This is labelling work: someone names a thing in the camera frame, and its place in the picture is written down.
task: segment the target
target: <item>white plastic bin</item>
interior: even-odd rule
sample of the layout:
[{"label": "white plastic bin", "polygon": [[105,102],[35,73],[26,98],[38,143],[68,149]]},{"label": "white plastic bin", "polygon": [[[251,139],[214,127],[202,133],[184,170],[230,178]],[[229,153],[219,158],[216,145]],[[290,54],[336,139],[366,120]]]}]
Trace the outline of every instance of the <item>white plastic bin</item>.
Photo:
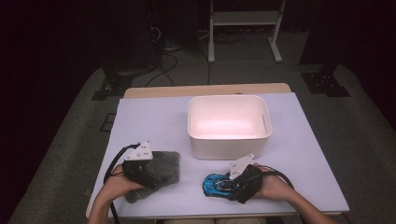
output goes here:
[{"label": "white plastic bin", "polygon": [[189,104],[188,133],[197,159],[236,160],[250,153],[258,158],[272,125],[259,96],[197,96]]}]

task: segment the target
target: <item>white table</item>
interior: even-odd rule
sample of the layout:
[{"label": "white table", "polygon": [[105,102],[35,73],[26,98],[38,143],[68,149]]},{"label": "white table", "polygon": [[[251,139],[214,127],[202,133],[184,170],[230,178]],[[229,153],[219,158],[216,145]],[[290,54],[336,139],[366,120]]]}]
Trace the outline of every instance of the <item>white table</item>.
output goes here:
[{"label": "white table", "polygon": [[[253,160],[284,173],[294,187],[327,214],[348,211],[348,205],[332,170],[292,92],[260,93],[273,125],[263,155]],[[120,218],[263,217],[296,214],[284,202],[251,199],[245,204],[203,194],[209,174],[226,174],[229,161],[201,161],[191,154],[187,133],[188,104],[193,96],[121,99],[91,201],[103,186],[103,177],[116,154],[126,146],[150,141],[152,150],[180,153],[179,183],[160,189],[137,203],[123,197],[114,204]]]}]

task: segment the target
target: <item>metal shelf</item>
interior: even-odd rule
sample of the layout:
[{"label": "metal shelf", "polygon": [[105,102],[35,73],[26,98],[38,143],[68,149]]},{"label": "metal shelf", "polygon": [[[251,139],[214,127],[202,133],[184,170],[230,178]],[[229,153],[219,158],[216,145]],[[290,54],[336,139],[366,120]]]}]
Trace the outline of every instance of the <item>metal shelf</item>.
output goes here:
[{"label": "metal shelf", "polygon": [[275,25],[277,11],[214,12],[213,25]]},{"label": "metal shelf", "polygon": [[207,59],[210,63],[215,62],[215,43],[213,41],[214,26],[223,25],[274,25],[274,33],[268,38],[271,51],[277,63],[282,62],[279,50],[276,45],[277,34],[282,22],[283,10],[286,0],[282,0],[278,11],[233,11],[215,12],[213,11],[213,0],[210,1],[210,24],[209,24],[209,45]]}]

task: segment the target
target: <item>toy car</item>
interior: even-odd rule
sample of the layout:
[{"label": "toy car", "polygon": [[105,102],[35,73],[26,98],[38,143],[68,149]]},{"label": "toy car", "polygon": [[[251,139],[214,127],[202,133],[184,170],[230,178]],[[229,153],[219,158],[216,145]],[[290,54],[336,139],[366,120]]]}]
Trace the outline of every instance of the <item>toy car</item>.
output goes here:
[{"label": "toy car", "polygon": [[208,175],[202,187],[206,197],[228,198],[239,190],[239,186],[229,175]]}]

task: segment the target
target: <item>floor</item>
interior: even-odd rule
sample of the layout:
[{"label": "floor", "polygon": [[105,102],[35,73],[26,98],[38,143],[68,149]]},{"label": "floor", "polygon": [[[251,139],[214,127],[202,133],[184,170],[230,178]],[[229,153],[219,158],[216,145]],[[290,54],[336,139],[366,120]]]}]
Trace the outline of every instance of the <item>floor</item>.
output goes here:
[{"label": "floor", "polygon": [[[320,147],[345,194],[351,223],[396,223],[396,132],[366,95],[354,74],[342,65],[334,72],[350,97],[312,94],[301,76],[320,65],[298,65],[308,33],[280,33],[283,63],[275,63],[266,40],[270,34],[238,35],[216,44],[215,63],[208,64],[207,41],[197,49],[173,52],[177,65],[168,77],[157,69],[136,77],[132,87],[284,82],[302,105]],[[175,58],[163,57],[163,69]],[[85,223],[85,210],[106,151],[109,132],[100,132],[120,97],[92,101],[105,79],[101,69],[81,89],[9,223]],[[348,223],[343,216],[335,217]],[[300,223],[297,217],[282,217]],[[135,220],[131,223],[154,223]]]}]

